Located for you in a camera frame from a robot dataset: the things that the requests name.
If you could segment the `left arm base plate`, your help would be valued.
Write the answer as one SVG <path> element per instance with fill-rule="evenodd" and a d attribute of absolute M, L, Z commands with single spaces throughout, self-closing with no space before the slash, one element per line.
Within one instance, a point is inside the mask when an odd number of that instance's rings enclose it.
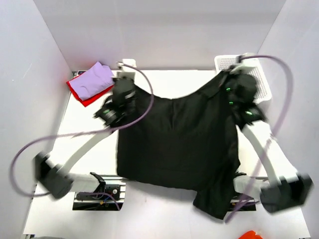
<path fill-rule="evenodd" d="M 128 179 L 118 175 L 73 174 L 74 211 L 120 211 Z"/>

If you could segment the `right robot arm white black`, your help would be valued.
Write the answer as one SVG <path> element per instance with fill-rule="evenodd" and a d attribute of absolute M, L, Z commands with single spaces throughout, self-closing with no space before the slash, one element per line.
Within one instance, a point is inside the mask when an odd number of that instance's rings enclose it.
<path fill-rule="evenodd" d="M 290 163 L 262 110 L 254 103 L 256 79 L 248 74 L 228 74 L 222 87 L 226 90 L 236 126 L 259 157 L 253 175 L 236 176 L 226 184 L 226 195 L 232 199 L 241 194 L 254 198 L 270 214 L 302 206 L 314 186 L 313 181 Z"/>

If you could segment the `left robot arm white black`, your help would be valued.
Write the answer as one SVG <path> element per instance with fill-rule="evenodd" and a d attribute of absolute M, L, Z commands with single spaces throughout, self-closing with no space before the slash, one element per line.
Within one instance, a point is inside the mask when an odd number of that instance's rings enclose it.
<path fill-rule="evenodd" d="M 78 149 L 69 153 L 68 159 L 52 161 L 49 155 L 43 153 L 34 158 L 35 178 L 54 199 L 61 199 L 70 192 L 91 195 L 95 199 L 104 196 L 106 181 L 102 176 L 94 172 L 72 173 L 71 169 L 94 146 L 109 137 L 133 112 L 136 98 L 134 78 L 132 72 L 118 73 L 113 78 L 112 93 L 93 115 L 104 123 L 103 128 L 77 133 L 76 136 L 88 135 L 88 138 Z"/>

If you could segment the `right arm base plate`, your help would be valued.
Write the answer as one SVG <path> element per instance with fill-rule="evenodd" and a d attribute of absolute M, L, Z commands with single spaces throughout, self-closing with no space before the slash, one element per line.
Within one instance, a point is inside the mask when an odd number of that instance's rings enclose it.
<path fill-rule="evenodd" d="M 246 207 L 260 202 L 261 188 L 264 185 L 262 180 L 250 177 L 246 173 L 237 172 L 233 183 L 236 196 L 232 211 L 246 210 Z"/>

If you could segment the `black t-shirt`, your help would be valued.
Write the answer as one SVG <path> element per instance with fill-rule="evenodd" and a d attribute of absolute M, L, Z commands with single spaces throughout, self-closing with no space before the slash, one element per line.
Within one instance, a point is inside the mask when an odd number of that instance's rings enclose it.
<path fill-rule="evenodd" d="M 166 99 L 136 88 L 137 123 L 118 134 L 117 174 L 196 192 L 193 205 L 223 219 L 240 166 L 238 135 L 221 72 L 192 94 Z"/>

